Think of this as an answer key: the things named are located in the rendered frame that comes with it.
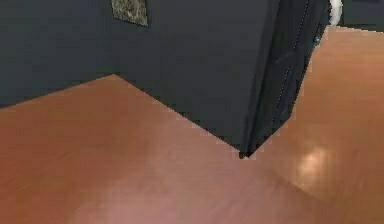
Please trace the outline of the dark grey room door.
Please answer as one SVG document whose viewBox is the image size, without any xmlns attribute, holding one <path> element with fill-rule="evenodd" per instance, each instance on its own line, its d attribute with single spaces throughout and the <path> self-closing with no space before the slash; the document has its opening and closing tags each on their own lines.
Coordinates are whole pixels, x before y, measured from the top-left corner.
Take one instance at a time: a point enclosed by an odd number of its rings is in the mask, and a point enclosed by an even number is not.
<svg viewBox="0 0 384 224">
<path fill-rule="evenodd" d="M 329 0 L 280 0 L 246 156 L 290 117 Z"/>
</svg>

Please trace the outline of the white rounded object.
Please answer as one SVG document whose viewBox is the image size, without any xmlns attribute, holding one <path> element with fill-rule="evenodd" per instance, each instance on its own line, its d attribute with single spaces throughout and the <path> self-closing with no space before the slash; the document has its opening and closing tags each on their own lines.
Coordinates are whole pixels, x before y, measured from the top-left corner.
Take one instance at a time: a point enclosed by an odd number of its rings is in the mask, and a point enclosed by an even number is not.
<svg viewBox="0 0 384 224">
<path fill-rule="evenodd" d="M 339 23 L 343 13 L 343 0 L 329 0 L 329 3 L 329 23 L 331 26 L 336 26 Z"/>
</svg>

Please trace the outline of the grey framed wall picture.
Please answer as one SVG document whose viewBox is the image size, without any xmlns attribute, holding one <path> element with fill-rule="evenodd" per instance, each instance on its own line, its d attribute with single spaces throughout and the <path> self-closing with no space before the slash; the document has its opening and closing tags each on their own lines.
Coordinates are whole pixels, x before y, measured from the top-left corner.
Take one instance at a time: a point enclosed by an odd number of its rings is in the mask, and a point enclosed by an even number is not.
<svg viewBox="0 0 384 224">
<path fill-rule="evenodd" d="M 148 26 L 146 0 L 111 0 L 111 6 L 115 19 Z"/>
</svg>

